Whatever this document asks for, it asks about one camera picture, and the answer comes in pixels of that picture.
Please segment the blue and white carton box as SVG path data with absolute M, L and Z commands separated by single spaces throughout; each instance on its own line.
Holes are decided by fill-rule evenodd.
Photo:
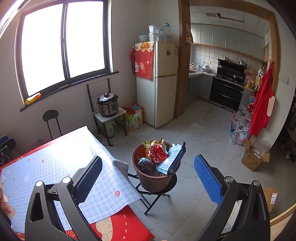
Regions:
M 168 157 L 156 166 L 156 170 L 165 175 L 172 175 L 177 171 L 178 166 L 181 163 L 182 158 L 186 152 L 186 143 L 183 142 L 180 144 L 172 144 L 169 151 Z

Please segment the red snack bag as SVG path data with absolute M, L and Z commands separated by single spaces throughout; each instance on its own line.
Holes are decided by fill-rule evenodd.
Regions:
M 147 156 L 155 165 L 162 163 L 168 157 L 166 145 L 153 144 L 151 147 L 149 147 Z

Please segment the brown gold snack bag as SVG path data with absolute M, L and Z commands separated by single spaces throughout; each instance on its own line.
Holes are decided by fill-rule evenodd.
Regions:
M 148 140 L 148 141 L 143 142 L 146 157 L 148 157 L 148 152 L 149 152 L 150 148 L 156 144 L 160 144 L 163 151 L 167 153 L 166 141 L 163 138 L 161 138 L 159 140 Z

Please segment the black kitchen stove unit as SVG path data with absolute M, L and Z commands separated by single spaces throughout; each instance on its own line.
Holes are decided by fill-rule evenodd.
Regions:
M 209 102 L 228 111 L 238 111 L 244 91 L 246 66 L 218 59 L 212 77 Z

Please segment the blue plaid tablecloth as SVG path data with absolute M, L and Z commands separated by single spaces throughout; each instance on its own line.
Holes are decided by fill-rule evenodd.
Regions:
M 86 200 L 79 204 L 90 224 L 116 214 L 140 198 L 128 179 L 128 163 L 114 158 L 87 127 L 82 127 L 1 168 L 4 194 L 16 211 L 11 220 L 12 229 L 25 232 L 28 204 L 36 182 L 55 184 L 64 177 L 73 177 L 95 156 L 102 159 L 102 171 Z

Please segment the open cardboard box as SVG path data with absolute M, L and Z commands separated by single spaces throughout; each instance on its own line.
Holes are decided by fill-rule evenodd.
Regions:
M 244 143 L 244 155 L 241 163 L 247 167 L 250 171 L 254 172 L 261 163 L 269 163 L 270 153 L 264 153 L 260 155 L 251 148 L 251 141 L 246 140 Z

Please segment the yellow orange item on sill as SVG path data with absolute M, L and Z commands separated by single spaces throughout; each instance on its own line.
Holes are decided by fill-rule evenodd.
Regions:
M 42 96 L 42 94 L 40 92 L 28 97 L 26 100 L 25 100 L 25 105 L 30 105 L 32 104 L 33 102 L 37 101 L 38 99 L 40 99 Z

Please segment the black folding stool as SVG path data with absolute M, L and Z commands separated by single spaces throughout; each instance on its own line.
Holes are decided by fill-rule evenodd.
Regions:
M 146 174 L 130 174 L 128 177 L 137 179 L 139 181 L 135 189 L 141 195 L 141 202 L 147 208 L 145 215 L 152 209 L 156 202 L 162 197 L 170 197 L 170 192 L 177 184 L 177 175 L 166 176 L 149 176 Z

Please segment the small white side table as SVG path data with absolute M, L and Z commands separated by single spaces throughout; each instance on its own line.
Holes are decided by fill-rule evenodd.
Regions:
M 103 135 L 107 140 L 105 145 L 112 147 L 114 126 L 120 126 L 127 135 L 126 110 L 119 107 L 118 95 L 111 91 L 108 78 L 87 84 L 86 88 L 98 135 Z

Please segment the electric pressure cooker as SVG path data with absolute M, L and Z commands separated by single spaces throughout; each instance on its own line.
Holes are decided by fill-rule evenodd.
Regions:
M 105 92 L 97 98 L 99 112 L 103 117 L 110 117 L 118 113 L 118 95 Z

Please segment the red hanging garment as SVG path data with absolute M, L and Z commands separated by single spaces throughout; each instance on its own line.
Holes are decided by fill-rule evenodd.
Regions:
M 265 75 L 262 77 L 262 83 L 257 92 L 256 100 L 253 104 L 253 115 L 250 122 L 249 134 L 258 136 L 263 128 L 266 128 L 270 116 L 267 115 L 269 99 L 275 97 L 272 84 L 273 84 L 273 67 L 274 61 L 269 61 L 269 68 Z

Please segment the cream two-door refrigerator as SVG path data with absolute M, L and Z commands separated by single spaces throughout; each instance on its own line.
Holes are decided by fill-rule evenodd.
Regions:
M 159 128 L 174 117 L 178 78 L 178 46 L 155 41 L 151 80 L 137 77 L 137 104 L 144 122 Z

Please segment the dark framed window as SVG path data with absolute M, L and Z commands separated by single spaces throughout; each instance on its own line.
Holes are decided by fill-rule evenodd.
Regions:
M 38 92 L 42 94 L 40 101 L 113 74 L 108 8 L 109 1 L 53 1 L 21 14 L 16 70 L 24 105 Z

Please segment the red cloth fridge cover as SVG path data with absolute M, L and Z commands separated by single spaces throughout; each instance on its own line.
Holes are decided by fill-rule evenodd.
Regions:
M 136 77 L 151 80 L 154 61 L 154 44 L 155 41 L 134 44 L 129 58 L 133 75 Z

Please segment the white containers on fridge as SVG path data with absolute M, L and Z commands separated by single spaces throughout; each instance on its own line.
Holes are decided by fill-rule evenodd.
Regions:
M 166 22 L 163 27 L 158 27 L 156 25 L 149 25 L 149 33 L 138 36 L 140 42 L 149 42 L 149 41 L 162 41 L 175 43 L 175 37 L 171 30 L 171 25 L 169 22 Z

